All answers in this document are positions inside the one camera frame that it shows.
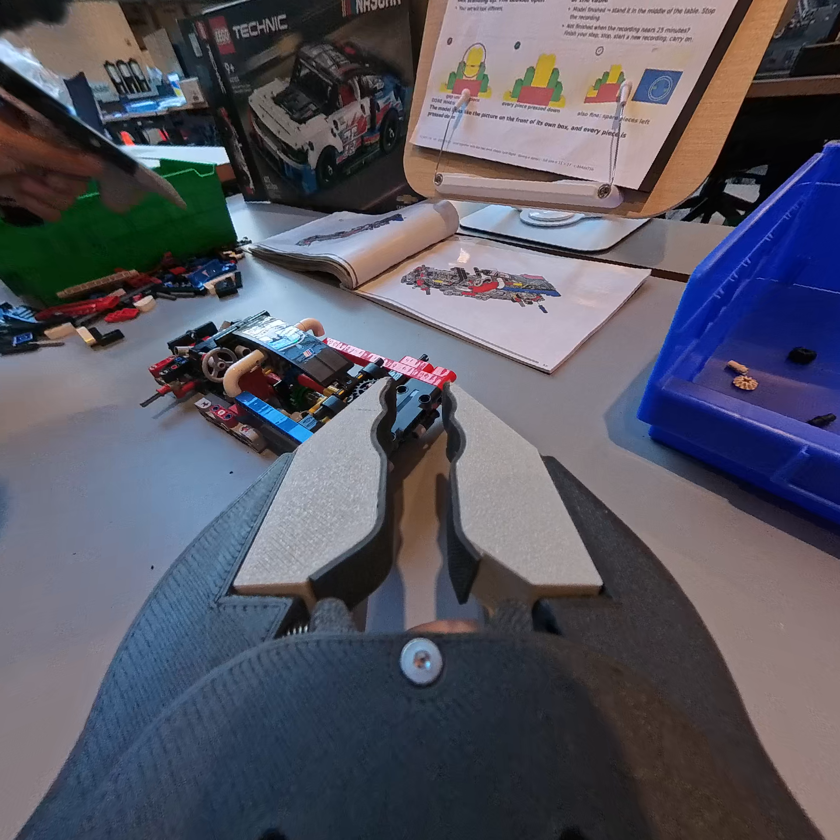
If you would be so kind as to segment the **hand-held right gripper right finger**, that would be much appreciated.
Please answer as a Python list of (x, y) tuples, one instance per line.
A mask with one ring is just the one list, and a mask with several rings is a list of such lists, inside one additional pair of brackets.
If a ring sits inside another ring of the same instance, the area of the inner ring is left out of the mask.
[(539, 451), (454, 383), (444, 388), (443, 419), (458, 601), (599, 594), (602, 577)]

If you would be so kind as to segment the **person's left hand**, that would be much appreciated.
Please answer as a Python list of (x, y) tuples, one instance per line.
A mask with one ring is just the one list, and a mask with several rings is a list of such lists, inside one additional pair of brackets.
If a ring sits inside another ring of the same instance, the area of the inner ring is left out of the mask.
[(98, 159), (2, 122), (1, 194), (46, 222), (55, 222), (101, 172)]

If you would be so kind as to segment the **wooden side table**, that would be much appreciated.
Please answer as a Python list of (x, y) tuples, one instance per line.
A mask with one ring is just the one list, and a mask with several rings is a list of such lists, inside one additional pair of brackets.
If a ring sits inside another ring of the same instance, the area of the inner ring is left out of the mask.
[(236, 181), (236, 175), (226, 150), (223, 146), (191, 146), (191, 145), (143, 145), (130, 144), (121, 147), (130, 157), (149, 166), (157, 167), (158, 161), (176, 161), (193, 164), (215, 165), (218, 179), (221, 183)]

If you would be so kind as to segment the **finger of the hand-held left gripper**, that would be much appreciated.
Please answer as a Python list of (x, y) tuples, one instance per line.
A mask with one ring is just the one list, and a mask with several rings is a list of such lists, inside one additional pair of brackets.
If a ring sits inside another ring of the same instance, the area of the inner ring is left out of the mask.
[(171, 183), (88, 127), (61, 102), (5, 63), (1, 64), (1, 97), (2, 105), (23, 118), (40, 139), (87, 153), (99, 161), (102, 169), (97, 179), (98, 191), (109, 209), (127, 212), (147, 194), (161, 196), (175, 207), (186, 209), (185, 200)]

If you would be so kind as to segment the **pile of loose toy bricks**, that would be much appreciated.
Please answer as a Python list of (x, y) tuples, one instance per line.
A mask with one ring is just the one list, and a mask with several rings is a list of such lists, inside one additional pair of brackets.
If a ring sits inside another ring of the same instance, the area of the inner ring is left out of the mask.
[(167, 253), (150, 271), (119, 270), (111, 275), (63, 290), (52, 306), (2, 303), (2, 356), (60, 347), (78, 336), (93, 349), (123, 339), (119, 325), (155, 309), (158, 301), (230, 298), (242, 287), (239, 263), (247, 238), (189, 259)]

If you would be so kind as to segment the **green storage bin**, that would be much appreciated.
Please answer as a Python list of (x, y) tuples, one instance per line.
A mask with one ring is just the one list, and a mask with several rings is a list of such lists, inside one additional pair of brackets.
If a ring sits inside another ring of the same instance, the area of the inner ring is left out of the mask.
[(198, 256), (237, 236), (214, 164), (162, 160), (156, 171), (185, 208), (147, 195), (127, 213), (107, 209), (96, 191), (55, 223), (1, 223), (1, 280), (20, 297), (55, 302), (57, 293), (117, 270), (150, 270), (165, 254)]

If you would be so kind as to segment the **black toy car set box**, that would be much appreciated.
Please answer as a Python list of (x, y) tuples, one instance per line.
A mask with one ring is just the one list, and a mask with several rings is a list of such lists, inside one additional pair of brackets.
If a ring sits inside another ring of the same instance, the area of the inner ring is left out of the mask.
[(403, 167), (412, 5), (219, 2), (179, 22), (247, 202), (380, 214), (419, 201)]

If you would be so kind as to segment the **grey desk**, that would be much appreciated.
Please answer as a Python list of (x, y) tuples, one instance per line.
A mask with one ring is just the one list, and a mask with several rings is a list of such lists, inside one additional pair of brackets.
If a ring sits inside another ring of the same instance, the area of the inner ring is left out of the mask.
[(261, 309), (378, 354), (428, 354), (613, 509), (693, 601), (777, 770), (838, 838), (838, 529), (637, 419), (682, 282), (727, 234), (655, 219), (602, 255), (652, 275), (554, 374), (250, 257), (237, 296), (163, 301), (109, 349), (72, 338), (2, 358), (2, 838), (55, 779), (163, 572), (270, 462), (186, 404), (141, 407), (148, 367), (184, 330)]

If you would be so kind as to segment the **toy brick car model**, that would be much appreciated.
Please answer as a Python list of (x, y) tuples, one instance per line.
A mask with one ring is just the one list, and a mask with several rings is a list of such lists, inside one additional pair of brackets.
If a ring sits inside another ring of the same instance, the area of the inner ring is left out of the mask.
[(157, 388), (141, 406), (197, 396), (194, 407), (208, 422), (259, 453), (297, 448), (386, 380), (395, 385), (392, 439), (400, 445), (434, 424), (444, 385), (456, 381), (426, 355), (391, 360), (323, 336), (316, 320), (289, 324), (267, 311), (221, 329), (206, 322), (167, 347), (150, 367)]

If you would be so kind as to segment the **wooden document stand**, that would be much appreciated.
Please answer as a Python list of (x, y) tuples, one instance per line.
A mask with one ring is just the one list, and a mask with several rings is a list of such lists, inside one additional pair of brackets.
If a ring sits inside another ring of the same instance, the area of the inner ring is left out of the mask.
[(408, 184), (430, 199), (517, 207), (526, 218), (544, 211), (645, 219), (673, 209), (716, 163), (784, 8), (782, 1), (736, 3), (663, 150), (636, 190), (469, 158), (446, 151), (447, 142), (432, 150), (406, 144)]

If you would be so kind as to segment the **blue storage bin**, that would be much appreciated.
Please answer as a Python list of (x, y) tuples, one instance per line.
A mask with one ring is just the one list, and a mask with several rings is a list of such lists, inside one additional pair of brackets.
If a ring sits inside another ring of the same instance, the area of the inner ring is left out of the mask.
[[(816, 360), (787, 361), (795, 346)], [(759, 387), (733, 387), (728, 361)], [(693, 271), (637, 415), (651, 438), (838, 522), (838, 400), (834, 141)], [(806, 422), (826, 413), (829, 427)]]

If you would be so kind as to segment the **instruction booklet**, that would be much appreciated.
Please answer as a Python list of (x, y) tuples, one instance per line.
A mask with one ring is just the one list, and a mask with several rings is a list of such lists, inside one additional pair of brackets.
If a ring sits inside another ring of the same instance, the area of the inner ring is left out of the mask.
[(383, 307), (544, 373), (555, 372), (645, 283), (649, 269), (458, 235), (448, 201), (339, 212), (253, 244)]

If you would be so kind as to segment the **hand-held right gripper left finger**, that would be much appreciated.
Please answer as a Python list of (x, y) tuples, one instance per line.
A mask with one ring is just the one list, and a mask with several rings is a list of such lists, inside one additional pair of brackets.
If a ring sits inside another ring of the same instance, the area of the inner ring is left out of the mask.
[(266, 497), (238, 500), (233, 594), (363, 603), (393, 563), (396, 386), (380, 379), (294, 452)]

